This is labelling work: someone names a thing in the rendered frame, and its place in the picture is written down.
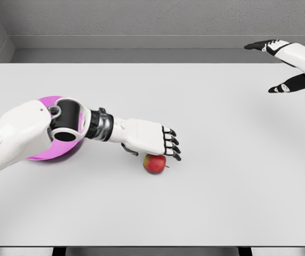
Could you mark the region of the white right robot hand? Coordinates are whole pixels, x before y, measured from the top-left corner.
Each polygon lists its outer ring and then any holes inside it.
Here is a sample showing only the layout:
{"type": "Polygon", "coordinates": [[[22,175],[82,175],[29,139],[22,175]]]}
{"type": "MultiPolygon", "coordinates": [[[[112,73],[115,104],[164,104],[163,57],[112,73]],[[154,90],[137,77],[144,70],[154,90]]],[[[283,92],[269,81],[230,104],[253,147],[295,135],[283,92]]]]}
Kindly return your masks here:
{"type": "Polygon", "coordinates": [[[266,52],[281,62],[299,69],[301,74],[293,76],[277,86],[269,88],[269,93],[291,93],[305,89],[305,46],[300,43],[287,42],[281,39],[269,39],[250,43],[245,50],[266,52]]]}

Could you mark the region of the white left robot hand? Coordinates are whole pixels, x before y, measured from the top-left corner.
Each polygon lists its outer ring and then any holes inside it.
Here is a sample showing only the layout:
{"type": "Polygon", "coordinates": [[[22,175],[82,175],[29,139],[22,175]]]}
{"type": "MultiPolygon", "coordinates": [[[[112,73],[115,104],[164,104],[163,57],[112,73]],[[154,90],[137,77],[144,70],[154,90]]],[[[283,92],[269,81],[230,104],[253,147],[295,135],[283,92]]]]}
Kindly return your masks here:
{"type": "Polygon", "coordinates": [[[129,119],[120,124],[122,128],[121,146],[125,151],[138,155],[170,156],[181,160],[176,132],[159,123],[129,119]]]}

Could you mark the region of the red apple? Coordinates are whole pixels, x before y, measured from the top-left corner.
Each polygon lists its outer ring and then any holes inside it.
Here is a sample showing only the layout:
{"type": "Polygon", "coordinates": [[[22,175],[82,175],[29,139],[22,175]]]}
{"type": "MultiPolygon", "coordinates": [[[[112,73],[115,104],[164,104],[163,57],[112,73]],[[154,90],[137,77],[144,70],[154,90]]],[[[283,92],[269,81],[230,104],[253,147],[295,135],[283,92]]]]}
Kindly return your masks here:
{"type": "Polygon", "coordinates": [[[143,161],[144,169],[150,174],[160,174],[169,166],[166,165],[166,157],[164,155],[146,155],[143,161]]]}

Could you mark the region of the pink plate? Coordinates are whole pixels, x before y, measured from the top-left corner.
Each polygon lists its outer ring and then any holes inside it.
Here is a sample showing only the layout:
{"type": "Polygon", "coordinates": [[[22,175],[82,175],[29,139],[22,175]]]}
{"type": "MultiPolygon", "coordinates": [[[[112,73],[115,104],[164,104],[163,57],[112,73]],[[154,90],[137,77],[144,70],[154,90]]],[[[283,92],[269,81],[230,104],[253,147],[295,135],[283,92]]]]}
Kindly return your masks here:
{"type": "MultiPolygon", "coordinates": [[[[56,103],[56,101],[63,96],[53,95],[39,98],[39,101],[43,103],[46,107],[52,106],[56,103]]],[[[59,140],[54,140],[51,147],[35,156],[28,157],[27,159],[30,161],[47,161],[57,157],[61,157],[71,151],[77,144],[79,144],[81,140],[71,141],[71,142],[63,142],[59,140]]]]}

